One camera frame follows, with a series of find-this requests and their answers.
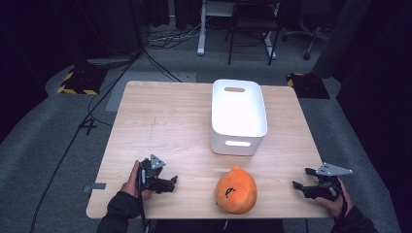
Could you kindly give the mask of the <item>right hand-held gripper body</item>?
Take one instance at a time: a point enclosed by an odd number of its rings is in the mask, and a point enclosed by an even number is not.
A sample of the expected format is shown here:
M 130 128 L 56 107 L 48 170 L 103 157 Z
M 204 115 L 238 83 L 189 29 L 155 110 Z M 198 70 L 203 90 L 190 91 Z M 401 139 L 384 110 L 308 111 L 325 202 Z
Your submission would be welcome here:
M 310 191 L 304 194 L 306 198 L 315 199 L 322 197 L 330 201 L 335 201 L 342 192 L 338 177 L 353 174 L 352 169 L 342 168 L 325 162 L 315 170 L 320 174 L 317 178 L 318 183 L 315 186 L 309 186 Z

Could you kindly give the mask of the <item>person's left hand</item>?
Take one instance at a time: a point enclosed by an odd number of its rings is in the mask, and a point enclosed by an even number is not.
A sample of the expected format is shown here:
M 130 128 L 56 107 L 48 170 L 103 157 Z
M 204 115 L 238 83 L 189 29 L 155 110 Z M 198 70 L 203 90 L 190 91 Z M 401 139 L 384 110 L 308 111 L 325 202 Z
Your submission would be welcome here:
M 136 187 L 136 179 L 139 171 L 139 165 L 140 162 L 136 160 L 127 182 L 124 183 L 120 189 L 122 192 L 132 195 L 135 198 L 139 197 L 139 189 Z

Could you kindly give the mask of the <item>white plastic bin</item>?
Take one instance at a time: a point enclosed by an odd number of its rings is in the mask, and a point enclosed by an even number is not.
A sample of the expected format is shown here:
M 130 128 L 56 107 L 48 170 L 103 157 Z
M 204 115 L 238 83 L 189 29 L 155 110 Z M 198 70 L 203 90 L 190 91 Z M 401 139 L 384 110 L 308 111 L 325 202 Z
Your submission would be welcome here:
M 218 154 L 253 155 L 267 134 L 260 85 L 250 81 L 217 80 L 211 104 L 211 149 Z

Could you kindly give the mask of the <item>office swivel chair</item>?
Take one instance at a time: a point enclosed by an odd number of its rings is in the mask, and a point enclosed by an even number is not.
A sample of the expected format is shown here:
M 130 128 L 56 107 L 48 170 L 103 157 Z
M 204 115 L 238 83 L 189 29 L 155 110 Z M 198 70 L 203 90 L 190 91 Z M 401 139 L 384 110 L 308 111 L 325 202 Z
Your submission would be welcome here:
M 300 27 L 300 29 L 298 31 L 288 31 L 288 32 L 286 32 L 282 36 L 281 40 L 283 42 L 286 42 L 289 39 L 289 37 L 292 37 L 292 36 L 307 36 L 307 37 L 309 37 L 310 38 L 309 45 L 306 49 L 306 52 L 303 54 L 303 59 L 305 61 L 307 61 L 307 60 L 311 59 L 311 51 L 312 51 L 312 48 L 313 48 L 315 42 L 317 40 L 322 40 L 322 41 L 326 42 L 328 40 L 328 36 L 325 35 L 322 32 L 323 28 L 319 25 L 317 25 L 314 29 L 309 29 L 304 24 L 304 20 L 302 18 L 300 18 L 298 20 L 298 25 Z

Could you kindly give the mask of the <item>person's dark lap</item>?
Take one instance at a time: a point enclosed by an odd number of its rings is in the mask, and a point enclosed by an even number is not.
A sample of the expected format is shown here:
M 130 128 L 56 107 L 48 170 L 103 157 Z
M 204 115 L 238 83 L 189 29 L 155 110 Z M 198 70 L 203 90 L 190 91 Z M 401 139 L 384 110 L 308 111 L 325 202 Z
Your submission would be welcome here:
M 285 233 L 280 219 L 161 219 L 154 233 Z

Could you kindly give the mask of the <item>dark stand base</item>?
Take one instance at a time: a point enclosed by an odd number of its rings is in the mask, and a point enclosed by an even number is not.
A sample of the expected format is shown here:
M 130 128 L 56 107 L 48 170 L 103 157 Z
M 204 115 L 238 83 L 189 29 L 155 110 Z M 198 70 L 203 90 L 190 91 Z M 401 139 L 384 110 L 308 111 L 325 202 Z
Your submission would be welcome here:
M 134 56 L 109 56 L 88 59 L 86 62 L 96 68 L 112 69 L 125 66 L 134 61 Z

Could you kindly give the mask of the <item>orange plush toy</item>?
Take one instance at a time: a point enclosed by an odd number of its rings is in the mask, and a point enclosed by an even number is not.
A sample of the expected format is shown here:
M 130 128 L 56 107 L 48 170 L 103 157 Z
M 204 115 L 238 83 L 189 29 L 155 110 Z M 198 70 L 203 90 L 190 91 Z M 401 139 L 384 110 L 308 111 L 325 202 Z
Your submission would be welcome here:
M 215 187 L 216 204 L 225 212 L 243 215 L 251 210 L 258 199 L 254 177 L 239 166 L 225 173 Z

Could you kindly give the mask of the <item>black yellow striped floor plate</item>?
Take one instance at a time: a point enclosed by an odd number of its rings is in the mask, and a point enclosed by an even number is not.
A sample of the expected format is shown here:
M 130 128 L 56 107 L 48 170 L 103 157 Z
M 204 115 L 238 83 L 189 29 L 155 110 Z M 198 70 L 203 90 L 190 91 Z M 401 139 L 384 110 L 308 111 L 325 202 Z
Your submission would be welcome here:
M 65 76 L 57 93 L 98 95 L 107 73 L 107 69 L 72 68 Z
M 298 98 L 329 99 L 323 81 L 311 74 L 290 73 L 287 84 L 294 89 Z

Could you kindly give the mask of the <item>grey tape strip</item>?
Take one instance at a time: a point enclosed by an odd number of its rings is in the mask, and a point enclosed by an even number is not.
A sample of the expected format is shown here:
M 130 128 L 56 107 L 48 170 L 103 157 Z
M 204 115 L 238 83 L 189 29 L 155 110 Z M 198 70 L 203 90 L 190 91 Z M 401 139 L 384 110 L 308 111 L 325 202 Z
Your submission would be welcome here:
M 85 185 L 83 188 L 84 193 L 91 193 L 93 190 L 104 190 L 106 185 L 104 183 L 92 183 Z

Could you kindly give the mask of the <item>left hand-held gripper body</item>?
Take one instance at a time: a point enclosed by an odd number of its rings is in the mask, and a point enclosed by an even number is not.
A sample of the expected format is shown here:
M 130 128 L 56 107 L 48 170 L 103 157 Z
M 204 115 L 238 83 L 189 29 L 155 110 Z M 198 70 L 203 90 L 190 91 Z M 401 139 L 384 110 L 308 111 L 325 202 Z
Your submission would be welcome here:
M 138 189 L 140 191 L 145 189 L 155 191 L 158 186 L 167 185 L 163 183 L 163 179 L 158 177 L 164 166 L 165 163 L 154 154 L 149 158 L 145 158 L 139 165 L 137 176 Z

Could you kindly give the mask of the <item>grey curtain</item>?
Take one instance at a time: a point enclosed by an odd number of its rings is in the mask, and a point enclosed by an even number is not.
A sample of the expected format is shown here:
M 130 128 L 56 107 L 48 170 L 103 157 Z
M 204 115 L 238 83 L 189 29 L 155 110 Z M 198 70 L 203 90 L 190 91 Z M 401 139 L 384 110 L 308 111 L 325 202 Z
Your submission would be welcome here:
M 372 0 L 344 0 L 342 11 L 311 75 L 320 79 L 333 76 L 346 49 L 356 35 Z

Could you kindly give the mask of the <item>person's right hand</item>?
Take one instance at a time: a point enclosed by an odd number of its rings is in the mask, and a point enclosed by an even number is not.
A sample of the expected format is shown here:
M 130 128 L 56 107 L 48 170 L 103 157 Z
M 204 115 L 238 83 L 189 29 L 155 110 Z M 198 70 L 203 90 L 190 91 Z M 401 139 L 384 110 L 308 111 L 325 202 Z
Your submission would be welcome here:
M 339 181 L 341 183 L 342 194 L 335 201 L 330 201 L 322 197 L 315 199 L 318 204 L 329 210 L 330 214 L 335 218 L 340 218 L 343 210 L 345 210 L 344 216 L 346 216 L 355 207 L 345 184 L 341 180 Z

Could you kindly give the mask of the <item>white desk frame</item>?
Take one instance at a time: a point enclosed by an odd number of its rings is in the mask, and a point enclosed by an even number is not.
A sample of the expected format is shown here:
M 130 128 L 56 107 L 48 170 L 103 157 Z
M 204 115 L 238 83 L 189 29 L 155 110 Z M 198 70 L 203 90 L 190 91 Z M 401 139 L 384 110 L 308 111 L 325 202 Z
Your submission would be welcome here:
M 233 5 L 234 3 L 231 1 L 202 0 L 200 10 L 200 32 L 196 51 L 199 56 L 205 54 L 206 20 L 209 17 L 230 17 Z

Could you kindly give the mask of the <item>black metal chair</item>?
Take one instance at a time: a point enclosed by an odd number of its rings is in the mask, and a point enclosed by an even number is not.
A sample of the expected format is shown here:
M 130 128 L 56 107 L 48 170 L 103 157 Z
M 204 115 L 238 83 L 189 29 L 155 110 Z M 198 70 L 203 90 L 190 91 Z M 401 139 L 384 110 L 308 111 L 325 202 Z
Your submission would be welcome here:
M 235 34 L 256 33 L 260 42 L 265 46 L 268 55 L 268 65 L 271 65 L 275 55 L 277 40 L 281 25 L 277 18 L 277 7 L 282 0 L 235 0 L 232 6 L 230 24 L 226 32 L 229 41 L 227 64 L 231 64 L 235 47 L 251 47 L 252 44 L 236 44 Z

